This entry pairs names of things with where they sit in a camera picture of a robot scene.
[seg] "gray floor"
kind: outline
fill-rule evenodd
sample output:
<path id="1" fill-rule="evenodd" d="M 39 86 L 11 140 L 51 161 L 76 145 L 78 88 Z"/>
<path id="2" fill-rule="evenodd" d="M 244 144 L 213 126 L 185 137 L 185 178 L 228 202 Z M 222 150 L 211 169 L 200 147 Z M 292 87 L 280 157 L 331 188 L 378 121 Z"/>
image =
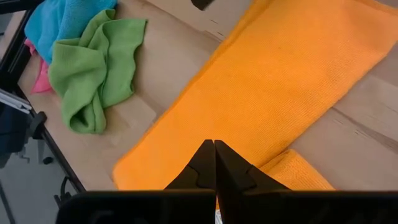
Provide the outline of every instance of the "gray floor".
<path id="1" fill-rule="evenodd" d="M 5 168 L 0 169 L 0 182 L 6 194 L 16 224 L 54 224 L 58 207 L 53 196 L 59 195 L 65 176 L 59 164 L 39 164 L 37 141 L 30 140 L 26 147 L 26 159 L 13 154 Z M 44 156 L 52 156 L 45 146 Z M 75 194 L 67 184 L 67 191 Z M 0 200 L 0 223 L 10 223 Z"/>
<path id="2" fill-rule="evenodd" d="M 11 20 L 12 14 L 0 15 L 0 34 L 6 31 L 8 22 Z"/>

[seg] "folded orange towel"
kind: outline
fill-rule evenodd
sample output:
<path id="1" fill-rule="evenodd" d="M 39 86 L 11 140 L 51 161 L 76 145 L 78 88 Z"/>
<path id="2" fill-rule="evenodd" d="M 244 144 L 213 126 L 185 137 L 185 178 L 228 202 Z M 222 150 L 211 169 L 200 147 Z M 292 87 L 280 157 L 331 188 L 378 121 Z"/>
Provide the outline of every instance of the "folded orange towel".
<path id="1" fill-rule="evenodd" d="M 277 156 L 388 53 L 397 27 L 397 10 L 370 0 L 254 1 L 114 181 L 163 189 L 204 139 L 221 139 L 292 189 L 330 189 L 293 151 Z"/>

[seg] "pink towel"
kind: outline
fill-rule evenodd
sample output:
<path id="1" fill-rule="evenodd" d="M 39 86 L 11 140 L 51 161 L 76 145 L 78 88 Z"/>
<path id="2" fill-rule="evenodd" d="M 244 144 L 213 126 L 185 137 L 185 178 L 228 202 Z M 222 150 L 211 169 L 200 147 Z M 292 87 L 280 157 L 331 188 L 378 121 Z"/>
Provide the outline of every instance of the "pink towel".
<path id="1" fill-rule="evenodd" d="M 35 47 L 33 46 L 33 43 L 26 39 L 25 45 L 29 47 L 29 51 L 31 54 L 36 52 Z M 43 58 L 40 57 L 40 68 L 39 68 L 39 74 L 37 75 L 35 85 L 33 86 L 32 89 L 32 94 L 33 93 L 44 93 L 46 91 L 51 91 L 52 87 L 49 82 L 49 65 L 44 62 Z"/>

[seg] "wooden table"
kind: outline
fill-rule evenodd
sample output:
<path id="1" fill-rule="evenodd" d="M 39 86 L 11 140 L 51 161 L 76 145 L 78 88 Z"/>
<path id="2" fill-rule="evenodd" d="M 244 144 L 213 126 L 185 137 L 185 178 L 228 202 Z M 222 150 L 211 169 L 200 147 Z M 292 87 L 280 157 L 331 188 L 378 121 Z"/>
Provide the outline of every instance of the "wooden table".
<path id="1" fill-rule="evenodd" d="M 228 16 L 216 15 L 212 9 L 210 16 L 186 19 L 195 8 L 187 6 L 177 13 L 161 1 L 150 2 L 156 6 L 140 0 L 119 1 L 119 17 L 143 17 L 148 24 L 136 57 L 137 92 L 106 110 L 104 134 L 71 132 L 62 123 L 60 100 L 54 93 L 30 94 L 38 57 L 31 58 L 19 81 L 35 110 L 48 116 L 45 127 L 86 190 L 115 189 L 112 169 L 116 161 L 176 99 L 250 3 L 244 1 L 226 12 Z M 209 25 L 206 18 L 212 16 L 220 19 L 211 19 L 219 27 Z M 291 145 L 337 189 L 398 188 L 397 62 L 398 46 Z"/>

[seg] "crumpled green towel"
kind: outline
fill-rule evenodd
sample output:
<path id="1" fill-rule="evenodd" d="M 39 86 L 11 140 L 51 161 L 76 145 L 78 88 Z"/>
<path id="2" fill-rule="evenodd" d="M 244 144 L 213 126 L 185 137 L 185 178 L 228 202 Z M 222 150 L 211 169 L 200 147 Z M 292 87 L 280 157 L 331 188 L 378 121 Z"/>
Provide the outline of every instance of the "crumpled green towel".
<path id="1" fill-rule="evenodd" d="M 49 80 L 62 99 L 63 122 L 78 133 L 102 133 L 104 108 L 133 93 L 134 51 L 144 38 L 145 19 L 113 20 L 97 14 L 80 38 L 54 44 Z"/>

